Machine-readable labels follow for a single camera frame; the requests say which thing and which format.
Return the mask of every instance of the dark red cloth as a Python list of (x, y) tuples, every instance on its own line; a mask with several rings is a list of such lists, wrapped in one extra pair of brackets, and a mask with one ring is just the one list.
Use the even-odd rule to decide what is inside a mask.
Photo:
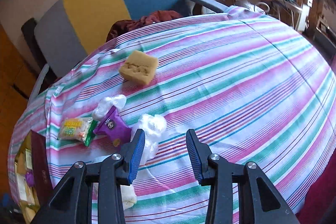
[(139, 20), (120, 20), (113, 24), (109, 34), (107, 35), (106, 42), (116, 38), (124, 33), (139, 29), (143, 26), (151, 25), (169, 21), (177, 18), (182, 18), (178, 12), (175, 11), (156, 11), (149, 16), (143, 16)]
[(317, 224), (336, 196), (336, 150), (322, 175), (308, 190), (304, 206), (296, 214), (300, 224)]

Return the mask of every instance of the box of snacks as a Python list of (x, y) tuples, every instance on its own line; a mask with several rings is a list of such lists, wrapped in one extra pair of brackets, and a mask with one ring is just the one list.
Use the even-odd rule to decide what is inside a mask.
[(28, 224), (53, 191), (45, 137), (32, 130), (28, 133), (16, 154), (14, 169), (19, 206)]

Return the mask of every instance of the metal screw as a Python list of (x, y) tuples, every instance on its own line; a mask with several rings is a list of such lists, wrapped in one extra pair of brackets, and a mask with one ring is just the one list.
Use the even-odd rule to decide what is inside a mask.
[(114, 159), (114, 160), (120, 160), (120, 159), (121, 159), (121, 155), (118, 154), (118, 153), (113, 154), (111, 157), (112, 157), (112, 159)]
[(253, 161), (250, 161), (250, 162), (247, 164), (247, 167), (250, 168), (250, 169), (256, 169), (256, 168), (257, 168), (257, 164), (254, 163)]
[(211, 154), (210, 159), (212, 160), (219, 160), (219, 155), (218, 154)]
[(82, 168), (84, 166), (84, 163), (82, 161), (78, 161), (75, 163), (75, 168)]

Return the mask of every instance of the purple snack package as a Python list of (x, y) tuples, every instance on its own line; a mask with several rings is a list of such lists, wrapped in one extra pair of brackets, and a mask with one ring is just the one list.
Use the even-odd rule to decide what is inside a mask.
[(25, 178), (26, 178), (27, 185), (29, 187), (33, 187), (35, 185), (34, 175), (33, 175), (33, 171), (32, 170), (29, 170), (26, 173)]
[(124, 143), (131, 141), (131, 131), (124, 120), (119, 116), (115, 106), (111, 107), (108, 113), (93, 130), (96, 135), (106, 135), (109, 137), (114, 147), (120, 147)]

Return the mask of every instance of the striped tablecloth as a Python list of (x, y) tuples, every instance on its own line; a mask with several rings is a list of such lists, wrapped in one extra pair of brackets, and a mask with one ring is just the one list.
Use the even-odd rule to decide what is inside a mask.
[[(113, 53), (111, 49), (121, 50)], [(147, 87), (124, 81), (118, 68), (134, 50), (159, 59)], [(90, 116), (99, 100), (124, 94), (129, 126), (161, 114), (167, 131), (157, 156), (140, 166), (131, 223), (203, 223), (209, 187), (195, 181), (185, 146), (194, 128), (230, 162), (255, 161), (296, 213), (335, 149), (335, 75), (310, 43), (268, 16), (230, 7), (226, 14), (182, 18), (129, 32), (100, 47), (27, 108), (15, 126), (8, 171), (30, 129), (46, 136), (55, 186), (70, 166), (112, 153), (105, 137), (86, 148), (57, 140), (61, 122)], [(237, 187), (233, 213), (238, 221)], [(97, 219), (94, 197), (93, 219)]]

